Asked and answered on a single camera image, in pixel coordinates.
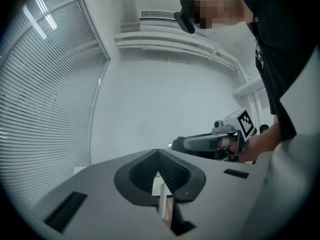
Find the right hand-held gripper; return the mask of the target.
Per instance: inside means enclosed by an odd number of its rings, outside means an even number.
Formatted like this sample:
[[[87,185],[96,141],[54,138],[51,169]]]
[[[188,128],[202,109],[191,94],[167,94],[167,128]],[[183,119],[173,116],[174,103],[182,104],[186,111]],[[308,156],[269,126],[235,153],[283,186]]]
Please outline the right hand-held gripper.
[[[214,158],[219,161],[237,162],[245,151],[247,141],[254,135],[256,128],[246,110],[241,108],[221,120],[214,122],[212,133],[191,137],[179,136],[171,143],[171,150],[191,150],[200,152],[215,152]],[[229,150],[228,139],[236,144],[236,151]]]

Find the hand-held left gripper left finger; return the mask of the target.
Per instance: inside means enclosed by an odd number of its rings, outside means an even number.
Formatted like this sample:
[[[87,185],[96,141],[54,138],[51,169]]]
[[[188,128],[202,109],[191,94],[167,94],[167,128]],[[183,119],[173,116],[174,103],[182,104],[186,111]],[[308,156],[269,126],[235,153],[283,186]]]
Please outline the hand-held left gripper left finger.
[[[63,231],[70,240],[174,240],[176,235],[162,221],[155,207],[127,201],[114,184],[116,171],[147,154],[131,153],[81,170],[47,193],[32,208],[44,221],[72,192],[87,197]]]

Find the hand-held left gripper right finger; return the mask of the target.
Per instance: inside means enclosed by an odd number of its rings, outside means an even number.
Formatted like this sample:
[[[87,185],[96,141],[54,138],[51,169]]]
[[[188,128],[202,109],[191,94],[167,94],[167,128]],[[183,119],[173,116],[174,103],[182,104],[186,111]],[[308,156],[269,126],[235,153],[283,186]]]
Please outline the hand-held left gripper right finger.
[[[160,225],[157,240],[255,240],[250,215],[266,177],[266,155],[255,164],[204,159],[177,151],[162,149],[200,168],[206,183],[192,202],[179,204],[182,218],[195,228],[175,235]]]

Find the person's right forearm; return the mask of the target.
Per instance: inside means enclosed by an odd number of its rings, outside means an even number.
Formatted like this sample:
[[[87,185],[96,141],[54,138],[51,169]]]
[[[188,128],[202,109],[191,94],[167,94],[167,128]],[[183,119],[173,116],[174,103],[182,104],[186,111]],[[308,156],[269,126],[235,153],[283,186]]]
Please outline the person's right forearm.
[[[276,121],[262,134],[252,136],[248,139],[244,152],[239,156],[238,162],[256,161],[262,153],[273,151],[281,142],[279,123]]]

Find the person's right hand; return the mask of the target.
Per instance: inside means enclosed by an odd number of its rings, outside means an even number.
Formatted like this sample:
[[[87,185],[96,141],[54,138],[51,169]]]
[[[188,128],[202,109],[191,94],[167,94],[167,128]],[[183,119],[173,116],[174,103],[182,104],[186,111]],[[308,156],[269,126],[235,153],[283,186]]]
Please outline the person's right hand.
[[[225,136],[218,139],[218,152],[232,154],[233,157],[238,157],[241,153],[239,152],[239,141],[236,136]]]

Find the white ceiling pipes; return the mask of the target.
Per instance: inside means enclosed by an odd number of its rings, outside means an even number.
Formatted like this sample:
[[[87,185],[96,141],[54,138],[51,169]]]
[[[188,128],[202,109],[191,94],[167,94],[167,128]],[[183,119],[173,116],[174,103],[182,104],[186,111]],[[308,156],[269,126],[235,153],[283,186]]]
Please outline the white ceiling pipes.
[[[243,84],[233,91],[233,96],[242,97],[248,94],[258,94],[264,91],[264,84],[260,76],[249,78],[240,61],[215,42],[206,41],[198,37],[158,32],[132,31],[118,33],[113,36],[118,49],[146,49],[188,54],[214,61],[237,72]]]

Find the window blinds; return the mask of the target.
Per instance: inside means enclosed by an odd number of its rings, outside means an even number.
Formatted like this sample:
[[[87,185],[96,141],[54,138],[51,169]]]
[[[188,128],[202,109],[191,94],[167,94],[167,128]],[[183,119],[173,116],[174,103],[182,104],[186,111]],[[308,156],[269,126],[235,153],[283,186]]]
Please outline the window blinds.
[[[0,184],[32,208],[91,163],[110,58],[85,0],[26,0],[0,38]]]

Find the white air vent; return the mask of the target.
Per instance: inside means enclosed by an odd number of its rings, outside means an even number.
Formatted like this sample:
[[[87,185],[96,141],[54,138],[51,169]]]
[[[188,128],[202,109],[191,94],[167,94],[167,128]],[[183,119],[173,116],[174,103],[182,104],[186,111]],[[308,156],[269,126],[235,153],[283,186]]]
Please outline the white air vent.
[[[167,10],[141,10],[139,13],[139,20],[164,20],[175,21],[174,12]]]

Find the person's black shirt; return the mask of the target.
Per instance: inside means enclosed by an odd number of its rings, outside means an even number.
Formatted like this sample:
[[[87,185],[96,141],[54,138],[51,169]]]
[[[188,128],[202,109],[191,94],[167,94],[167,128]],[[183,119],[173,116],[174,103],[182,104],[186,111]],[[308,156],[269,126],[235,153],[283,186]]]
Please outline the person's black shirt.
[[[283,141],[296,135],[280,98],[320,43],[320,0],[243,0],[253,13],[247,26],[255,37],[255,65],[276,115]]]

